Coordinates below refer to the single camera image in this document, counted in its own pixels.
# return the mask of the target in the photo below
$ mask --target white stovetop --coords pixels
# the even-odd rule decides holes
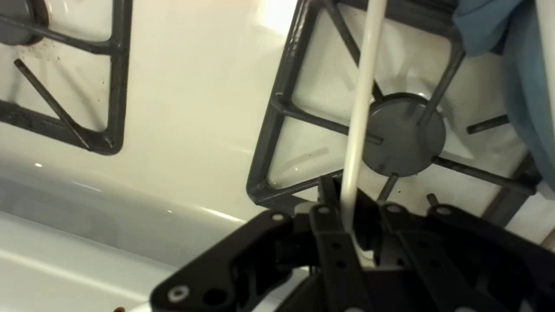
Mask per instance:
[[[47,3],[54,29],[109,34],[111,0]],[[97,156],[0,123],[2,209],[170,265],[191,260],[259,213],[245,183],[295,3],[135,0],[123,150]],[[343,12],[359,34],[361,13]],[[338,34],[330,34],[330,19],[319,22],[295,97],[305,109],[347,123],[356,67]],[[0,83],[0,97],[43,112],[47,104],[10,64],[14,52],[78,121],[102,126],[106,105],[95,102],[106,100],[108,59],[49,39],[31,48],[0,46],[4,81],[19,81]],[[387,22],[378,81],[385,91],[430,93],[448,53],[442,38]],[[454,133],[449,156],[507,175],[524,152],[508,126],[465,135],[468,123],[503,111],[498,62],[494,55],[465,62],[444,114]],[[343,149],[345,137],[288,121],[271,178],[283,185],[340,168]],[[363,171],[370,194],[382,183]],[[432,168],[404,180],[392,199],[423,211],[428,190],[481,213],[496,187]],[[539,241],[555,221],[534,228],[515,223]]]

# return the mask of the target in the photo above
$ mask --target gas burner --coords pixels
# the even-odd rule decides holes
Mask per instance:
[[[246,182],[248,195],[260,206],[274,209],[291,209],[304,202],[302,197],[295,195],[297,192],[319,185],[321,178],[342,175],[342,169],[338,169],[316,178],[302,180],[288,187],[274,187],[269,182],[271,164],[286,117],[295,117],[343,135],[349,133],[349,126],[311,114],[293,100],[300,67],[304,64],[319,12],[330,13],[350,57],[356,64],[359,64],[361,50],[337,7],[338,3],[366,10],[368,0],[297,1],[297,10],[283,50],[274,90],[269,98],[271,102],[265,111]],[[441,156],[446,142],[446,124],[437,107],[465,59],[465,48],[460,41],[458,33],[453,31],[449,17],[454,10],[454,1],[448,0],[439,7],[430,5],[427,7],[430,8],[427,12],[423,12],[423,7],[420,7],[422,3],[434,1],[390,0],[387,7],[387,17],[409,26],[416,26],[428,33],[446,36],[451,41],[451,59],[430,100],[413,93],[383,95],[378,83],[375,83],[373,97],[376,98],[376,102],[370,116],[373,117],[373,126],[370,128],[366,138],[364,163],[376,173],[387,176],[387,182],[380,190],[378,202],[385,202],[389,199],[399,178],[416,175],[430,164],[444,166],[458,173],[496,183],[503,187],[501,192],[524,197],[534,194],[536,178],[507,178]]]
[[[49,15],[43,0],[0,0],[0,13],[37,26],[47,26]],[[0,43],[5,45],[33,45],[42,36],[24,27],[0,24]]]
[[[364,163],[380,175],[409,176],[428,168],[446,143],[446,124],[434,109],[420,124],[428,100],[413,93],[394,93],[371,107],[371,137],[364,147]]]
[[[0,98],[0,121],[99,154],[116,154],[123,147],[125,131],[132,3],[134,0],[115,0],[109,39],[87,41],[49,29],[42,0],[0,0],[0,43],[24,45],[47,38],[94,55],[108,55],[111,60],[104,130],[97,131],[76,123],[21,59],[16,59],[14,67],[33,85],[57,117]]]

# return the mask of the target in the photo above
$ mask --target black cast iron grate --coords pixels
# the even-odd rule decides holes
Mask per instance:
[[[257,204],[262,204],[267,208],[276,208],[276,209],[291,209],[304,201],[298,195],[295,195],[297,192],[305,190],[309,187],[316,187],[323,176],[340,176],[342,175],[342,169],[338,169],[338,171],[331,171],[323,176],[309,178],[309,180],[298,182],[295,185],[288,185],[288,187],[274,187],[269,182],[269,169],[271,169],[271,163],[272,163],[272,157],[276,152],[276,145],[279,140],[279,133],[281,133],[285,117],[295,117],[295,119],[312,123],[312,124],[317,124],[317,126],[323,126],[323,128],[343,133],[343,135],[349,133],[349,126],[340,124],[337,121],[324,119],[321,116],[314,116],[314,114],[300,109],[291,98],[300,69],[302,69],[302,64],[304,64],[304,57],[307,53],[312,29],[316,26],[317,15],[321,12],[330,13],[330,17],[331,17],[335,27],[338,29],[343,43],[347,45],[347,50],[352,55],[354,62],[357,62],[361,57],[359,46],[357,46],[356,39],[352,38],[338,7],[337,7],[338,1],[340,0],[300,0],[297,3],[297,10],[295,10],[295,15],[291,20],[290,34],[288,34],[285,52],[283,52],[283,57],[279,62],[274,88],[272,88],[272,93],[269,98],[269,105],[265,111],[264,124],[260,130],[260,137],[257,142],[255,156],[253,156],[248,182],[246,182],[246,192],[253,199],[253,202],[257,202]],[[343,0],[342,3],[366,10],[368,1]],[[430,114],[435,112],[435,107],[442,100],[448,86],[451,85],[451,79],[456,76],[456,71],[465,59],[465,50],[458,39],[456,31],[453,31],[453,27],[451,27],[449,17],[446,17],[446,15],[451,15],[453,10],[448,13],[437,13],[439,15],[437,19],[425,19],[427,24],[422,26],[422,20],[418,20],[418,17],[409,13],[409,10],[404,10],[406,5],[415,5],[415,1],[413,0],[392,0],[387,8],[387,17],[392,17],[401,22],[413,24],[413,26],[415,26],[415,22],[416,24],[420,22],[420,27],[432,31],[432,33],[444,34],[451,39],[451,60],[449,60],[441,81],[437,83],[437,88],[434,90],[432,98],[427,104],[427,109],[420,116],[420,121],[427,121],[427,119],[430,119]],[[373,95],[376,100],[385,98],[385,95],[382,93],[382,90],[376,83],[373,88]],[[475,178],[481,178],[481,180],[486,180],[491,183],[498,183],[503,189],[508,189],[517,194],[526,194],[526,195],[534,194],[533,183],[526,183],[526,182],[520,182],[515,178],[500,176],[500,175],[489,173],[486,169],[479,169],[479,168],[474,168],[474,166],[468,166],[463,163],[456,163],[453,159],[442,157],[441,154],[437,154],[430,161],[430,164],[439,164],[439,166],[444,166],[444,168],[449,168],[449,169],[454,169],[454,171],[460,171],[460,173],[465,173],[465,175],[470,175],[470,176],[475,176]],[[397,178],[399,178],[397,175],[389,175],[389,180],[383,185],[378,201],[387,201]]]
[[[78,39],[63,33],[47,29],[26,19],[17,19],[0,13],[0,24],[26,29],[28,33],[49,38],[94,55],[108,55],[109,67],[109,100],[108,100],[108,126],[101,131],[89,130],[76,123],[63,107],[61,102],[45,88],[33,71],[17,59],[14,65],[33,85],[42,98],[52,107],[57,117],[26,109],[16,102],[0,98],[0,121],[9,123],[76,147],[83,147],[99,154],[116,154],[123,147],[125,111],[127,111],[127,79],[128,79],[128,52],[132,33],[132,5],[134,0],[113,1],[111,38],[106,41]]]

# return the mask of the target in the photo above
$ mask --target gas stove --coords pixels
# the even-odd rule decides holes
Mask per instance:
[[[87,13],[87,8],[94,10],[94,7],[66,1],[63,7],[66,15],[59,15],[50,13],[43,0],[0,1],[0,43],[4,43],[4,50],[5,46],[14,50],[5,50],[14,57],[14,62],[4,62],[2,72],[5,74],[12,67],[16,72],[10,74],[19,74],[14,76],[14,83],[2,85],[0,121],[99,154],[116,154],[123,145],[125,131],[132,0],[113,1],[111,29],[102,29],[108,38],[95,39],[90,34],[80,38],[80,34],[83,36],[80,29],[57,31],[57,27],[64,27],[64,22],[71,24],[64,17],[78,17],[80,10]],[[85,72],[82,64],[71,60],[68,64],[68,59],[80,59],[76,55],[82,52],[102,60],[108,57],[108,72],[95,76]],[[75,97],[61,100],[56,88],[64,83],[75,88]]]
[[[276,72],[283,72],[283,52],[305,48],[304,60],[290,67],[298,72],[297,88],[291,90],[298,109],[343,130],[349,124],[357,65],[328,10],[312,15],[316,24],[311,27],[311,39],[291,45],[295,39],[286,36],[291,20],[302,17],[295,13],[298,3],[307,1],[156,0],[134,1],[130,7],[130,1],[121,0],[45,0],[49,20],[40,29],[49,29],[47,33],[106,41],[115,31],[128,29],[123,31],[123,38],[130,39],[127,85],[118,85],[121,91],[127,90],[127,100],[115,100],[121,104],[118,109],[125,107],[125,126],[116,123],[125,133],[116,133],[118,126],[109,131],[113,149],[102,137],[111,116],[113,55],[57,43],[38,27],[31,27],[38,41],[33,38],[31,43],[0,45],[0,71],[5,74],[0,98],[9,102],[10,109],[17,104],[16,111],[24,111],[0,114],[0,216],[9,213],[30,220],[30,227],[45,225],[56,234],[69,234],[71,239],[109,246],[111,253],[121,251],[123,258],[139,254],[137,258],[170,273],[264,206],[285,208],[286,202],[314,201],[314,187],[276,194],[276,201],[259,201],[245,190],[250,171],[257,169],[253,159],[260,156],[260,131],[269,128],[264,116],[269,116],[267,104],[274,98],[272,86],[286,83],[276,83]],[[338,12],[359,45],[364,17],[361,1],[345,0],[338,3]],[[427,17],[428,12],[422,12],[399,22],[402,10],[390,13],[383,29],[376,83],[387,95],[409,91],[428,98],[449,59],[451,45],[437,34],[446,17],[432,19]],[[113,20],[118,15],[130,22],[130,27],[115,29]],[[435,31],[415,27],[422,19]],[[26,67],[63,111],[82,128],[94,131],[83,130],[85,142],[92,142],[90,149],[30,83]],[[461,64],[439,105],[446,121],[442,156],[510,176],[526,154],[512,128],[467,133],[468,124],[503,114],[498,67],[498,55],[467,59]],[[262,176],[267,185],[279,190],[319,175],[340,173],[345,135],[285,112],[274,116],[283,123],[279,135],[267,137],[276,140],[265,149],[272,161],[265,163],[269,168],[259,168],[267,173]],[[40,114],[43,119],[30,119],[28,114]],[[52,131],[38,131],[40,128],[33,126],[38,121],[45,121]],[[380,195],[385,182],[387,176],[363,169],[361,189],[371,197]],[[418,175],[399,178],[389,199],[413,211],[425,211],[427,194],[434,192],[444,202],[481,215],[498,190],[494,183],[430,166]],[[539,206],[538,215],[548,220],[552,209],[545,202],[534,204]],[[529,228],[522,225],[529,223],[529,218],[529,213],[519,216],[519,234],[543,239],[552,223]],[[148,293],[156,280],[144,280],[142,291]]]

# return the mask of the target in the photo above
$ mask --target black plastic part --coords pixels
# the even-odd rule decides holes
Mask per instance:
[[[0,13],[43,27],[49,24],[43,0],[0,0]],[[0,24],[0,43],[4,45],[33,45],[40,39],[42,36],[37,36],[31,31]]]
[[[338,180],[319,185],[323,202],[338,202]],[[368,272],[337,206],[316,204],[293,218],[276,213],[264,211],[160,284],[153,310],[252,310],[305,265],[311,277],[279,312],[512,312],[524,301],[534,312],[555,310],[555,256],[460,208],[434,202],[418,216],[359,192],[356,215],[364,227],[356,232],[376,261]],[[187,296],[172,301],[177,286],[187,286]]]
[[[113,27],[111,38],[106,41],[87,41],[78,39],[63,33],[50,31],[42,24],[16,19],[12,15],[0,13],[0,26],[24,29],[35,36],[49,38],[90,53],[109,55],[111,72],[109,72],[109,109],[108,109],[108,126],[102,131],[89,130],[78,123],[68,124],[68,117],[59,119],[19,104],[0,100],[0,121],[76,145],[99,154],[116,154],[123,147],[125,133],[125,111],[127,111],[127,79],[128,79],[128,52],[130,52],[130,33],[132,33],[132,5],[134,0],[115,0],[113,1]],[[47,95],[47,88],[33,79],[33,72],[17,62],[19,69],[26,72],[24,76],[40,91],[45,102],[54,107],[57,116],[63,112],[63,105],[52,105],[57,100]]]
[[[276,261],[276,244],[291,232],[288,215],[260,213],[160,284],[151,294],[153,310],[252,310],[290,277],[291,267]],[[187,287],[187,296],[172,299],[175,287]]]

